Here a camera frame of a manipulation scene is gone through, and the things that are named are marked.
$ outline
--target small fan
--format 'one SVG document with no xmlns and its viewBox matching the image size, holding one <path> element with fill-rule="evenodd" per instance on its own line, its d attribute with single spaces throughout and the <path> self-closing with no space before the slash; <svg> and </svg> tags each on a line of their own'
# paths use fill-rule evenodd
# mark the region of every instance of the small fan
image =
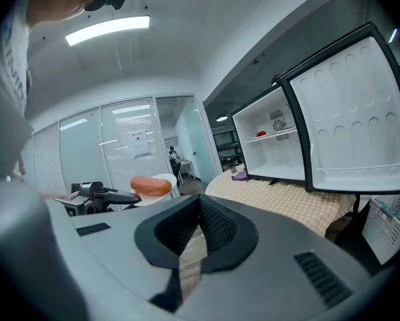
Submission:
<svg viewBox="0 0 400 321">
<path fill-rule="evenodd" d="M 281 131 L 285 129 L 285 122 L 282 119 L 274 119 L 273 120 L 273 129 L 277 131 Z"/>
</svg>

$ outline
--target black vent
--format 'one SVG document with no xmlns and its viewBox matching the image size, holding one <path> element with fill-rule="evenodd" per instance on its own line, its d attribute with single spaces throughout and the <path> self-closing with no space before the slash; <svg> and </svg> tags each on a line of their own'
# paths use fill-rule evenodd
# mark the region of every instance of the black vent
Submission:
<svg viewBox="0 0 400 321">
<path fill-rule="evenodd" d="M 201 202 L 200 227 L 205 235 L 207 254 L 231 243 L 237 233 L 237 225 L 208 203 Z"/>
<path fill-rule="evenodd" d="M 103 222 L 103 223 L 98 223 L 96 225 L 77 228 L 77 232 L 80 235 L 80 237 L 82 237 L 83 235 L 89 235 L 92 233 L 104 231 L 105 229 L 108 229 L 108 228 L 111 228 L 111 227 L 107 223 Z"/>
<path fill-rule="evenodd" d="M 294 259 L 328 308 L 337 305 L 350 296 L 351 291 L 316 254 L 312 252 L 301 253 L 295 255 Z"/>
</svg>

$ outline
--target glass wall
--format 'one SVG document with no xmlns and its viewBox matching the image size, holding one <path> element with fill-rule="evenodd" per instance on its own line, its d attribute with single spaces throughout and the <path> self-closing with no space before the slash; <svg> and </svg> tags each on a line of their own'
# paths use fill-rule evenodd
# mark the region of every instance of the glass wall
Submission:
<svg viewBox="0 0 400 321">
<path fill-rule="evenodd" d="M 146 134 L 136 148 L 132 135 Z M 130 191 L 133 176 L 169 173 L 152 98 L 95 108 L 34 134 L 23 149 L 24 180 L 42 193 L 71 193 L 72 183 L 103 182 Z"/>
<path fill-rule="evenodd" d="M 72 183 L 96 182 L 110 186 L 100 138 L 99 108 L 60 122 L 60 161 L 67 192 Z"/>
</svg>

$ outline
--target door shelf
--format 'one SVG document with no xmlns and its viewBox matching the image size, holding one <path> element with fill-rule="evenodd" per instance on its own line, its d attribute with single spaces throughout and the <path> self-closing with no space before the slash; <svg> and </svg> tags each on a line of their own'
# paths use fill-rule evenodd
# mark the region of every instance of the door shelf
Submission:
<svg viewBox="0 0 400 321">
<path fill-rule="evenodd" d="M 288 131 L 278 132 L 278 133 L 270 134 L 268 136 L 259 136 L 259 137 L 256 137 L 255 139 L 247 141 L 246 143 L 257 142 L 257 141 L 264 140 L 264 139 L 269 139 L 269 138 L 276 138 L 278 136 L 283 136 L 285 134 L 291 134 L 291 133 L 295 133 L 295 132 L 297 132 L 297 129 L 293 128 L 293 129 L 288 130 Z"/>
<path fill-rule="evenodd" d="M 357 171 L 363 171 L 363 170 L 375 170 L 377 169 L 394 169 L 395 167 L 400 167 L 400 163 L 395 163 L 395 164 L 386 164 L 386 165 L 375 165 L 373 167 L 356 167 L 356 168 L 317 168 L 316 170 L 319 171 L 350 171 L 350 170 L 357 170 Z"/>
</svg>

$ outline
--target white basket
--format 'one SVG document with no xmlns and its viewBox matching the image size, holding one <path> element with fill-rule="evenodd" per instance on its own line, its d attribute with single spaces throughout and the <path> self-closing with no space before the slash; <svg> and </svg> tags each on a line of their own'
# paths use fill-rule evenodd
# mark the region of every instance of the white basket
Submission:
<svg viewBox="0 0 400 321">
<path fill-rule="evenodd" d="M 362 235 L 377 256 L 380 264 L 391 259 L 400 249 L 400 221 L 390 219 L 383 212 L 377 201 L 383 201 L 388 206 L 400 212 L 400 195 L 374 196 L 370 202 L 367 221 Z"/>
</svg>

